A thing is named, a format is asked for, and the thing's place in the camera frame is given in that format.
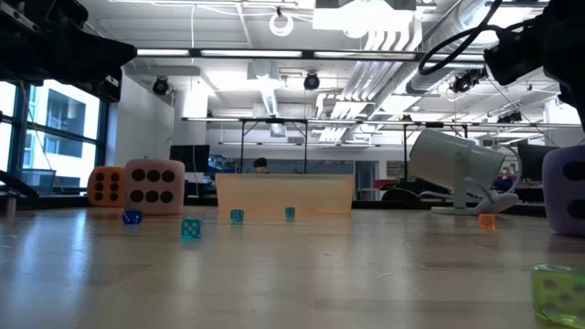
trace light fixture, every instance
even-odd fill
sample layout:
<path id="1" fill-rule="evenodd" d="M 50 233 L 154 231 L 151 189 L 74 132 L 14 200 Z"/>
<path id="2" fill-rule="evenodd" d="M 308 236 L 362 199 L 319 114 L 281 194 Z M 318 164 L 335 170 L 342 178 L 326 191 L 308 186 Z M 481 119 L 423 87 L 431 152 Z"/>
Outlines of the light fixture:
<path id="1" fill-rule="evenodd" d="M 371 60 L 413 60 L 416 55 L 409 52 L 376 52 L 376 51 L 315 51 L 316 58 L 330 59 L 371 59 Z"/>
<path id="2" fill-rule="evenodd" d="M 302 51 L 297 50 L 232 50 L 206 49 L 201 50 L 204 58 L 300 58 Z"/>
<path id="3" fill-rule="evenodd" d="M 239 122 L 238 118 L 187 118 L 183 117 L 183 121 L 191 122 Z"/>
<path id="4" fill-rule="evenodd" d="M 224 0 L 110 0 L 112 3 L 125 4 L 151 4 L 151 5 L 243 5 L 243 6 L 262 6 L 262 7 L 290 7 L 296 8 L 298 3 L 293 1 L 224 1 Z"/>
<path id="5" fill-rule="evenodd" d="M 137 55 L 141 57 L 177 57 L 189 56 L 187 49 L 138 49 Z"/>
<path id="6" fill-rule="evenodd" d="M 153 85 L 153 92 L 158 96 L 165 96 L 173 91 L 173 87 L 168 83 L 168 77 L 157 77 Z"/>
<path id="7" fill-rule="evenodd" d="M 309 120 L 309 123 L 356 124 L 357 120 Z"/>
<path id="8" fill-rule="evenodd" d="M 412 146 L 408 166 L 412 176 L 453 191 L 453 207 L 434 207 L 432 212 L 445 215 L 495 214 L 518 202 L 518 196 L 510 192 L 520 177 L 502 195 L 489 191 L 504 159 L 505 154 L 477 146 L 474 141 L 426 129 Z M 467 191 L 484 197 L 477 207 L 466 207 Z"/>

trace blue die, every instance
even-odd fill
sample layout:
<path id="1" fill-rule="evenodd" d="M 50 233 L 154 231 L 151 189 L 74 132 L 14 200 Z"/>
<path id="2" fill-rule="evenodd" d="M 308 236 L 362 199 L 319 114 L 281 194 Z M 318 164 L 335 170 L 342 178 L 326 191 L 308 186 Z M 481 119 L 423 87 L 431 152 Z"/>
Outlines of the blue die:
<path id="1" fill-rule="evenodd" d="M 201 238 L 201 219 L 183 219 L 181 223 L 181 239 Z"/>
<path id="2" fill-rule="evenodd" d="M 229 216 L 231 224 L 243 224 L 244 222 L 244 210 L 233 209 Z"/>
<path id="3" fill-rule="evenodd" d="M 126 225 L 140 224 L 143 221 L 143 213 L 138 210 L 124 210 L 122 221 Z"/>

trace orange die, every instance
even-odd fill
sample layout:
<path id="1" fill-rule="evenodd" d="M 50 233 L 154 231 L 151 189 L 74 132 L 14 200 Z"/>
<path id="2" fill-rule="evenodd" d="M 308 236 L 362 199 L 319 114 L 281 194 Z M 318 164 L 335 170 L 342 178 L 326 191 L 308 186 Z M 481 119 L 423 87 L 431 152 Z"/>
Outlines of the orange die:
<path id="1" fill-rule="evenodd" d="M 124 167 L 99 166 L 88 180 L 88 199 L 94 207 L 121 207 L 124 196 Z"/>
<path id="2" fill-rule="evenodd" d="M 479 227 L 495 229 L 495 215 L 494 214 L 480 214 Z"/>

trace desk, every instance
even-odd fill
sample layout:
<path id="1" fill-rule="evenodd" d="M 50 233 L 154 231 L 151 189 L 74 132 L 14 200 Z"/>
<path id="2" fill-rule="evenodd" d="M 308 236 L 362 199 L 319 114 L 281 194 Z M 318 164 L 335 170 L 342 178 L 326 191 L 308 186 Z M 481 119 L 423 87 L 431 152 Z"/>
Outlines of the desk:
<path id="1" fill-rule="evenodd" d="M 0 218 L 0 328 L 537 328 L 530 270 L 585 268 L 585 240 L 543 218 L 357 210 L 333 220 L 231 226 L 181 218 L 127 227 L 121 209 Z M 543 325 L 542 328 L 554 326 Z"/>

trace metal frame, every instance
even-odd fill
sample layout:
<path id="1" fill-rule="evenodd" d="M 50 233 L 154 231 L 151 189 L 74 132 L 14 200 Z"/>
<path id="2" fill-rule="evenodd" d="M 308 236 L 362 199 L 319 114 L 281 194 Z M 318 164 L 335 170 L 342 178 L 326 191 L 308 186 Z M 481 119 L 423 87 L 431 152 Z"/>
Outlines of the metal frame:
<path id="1" fill-rule="evenodd" d="M 183 118 L 183 121 L 189 121 L 188 118 Z M 304 162 L 303 162 L 303 167 L 304 167 L 304 173 L 307 174 L 307 146 L 309 143 L 309 139 L 307 138 L 307 136 L 309 135 L 309 121 L 306 119 L 281 119 L 281 118 L 240 118 L 239 121 L 241 122 L 241 141 L 240 141 L 240 151 L 239 151 L 239 173 L 243 174 L 244 173 L 244 138 L 246 137 L 246 135 L 251 132 L 252 129 L 254 129 L 254 127 L 256 127 L 256 125 L 259 122 L 265 122 L 265 123 L 280 123 L 280 124 L 285 124 L 285 123 L 292 123 L 292 125 L 294 125 L 294 128 L 296 128 L 301 134 L 303 134 L 303 132 L 299 129 L 299 127 L 297 127 L 295 125 L 295 123 L 302 123 L 304 124 Z M 249 128 L 246 131 L 246 122 L 254 122 L 254 125 Z"/>

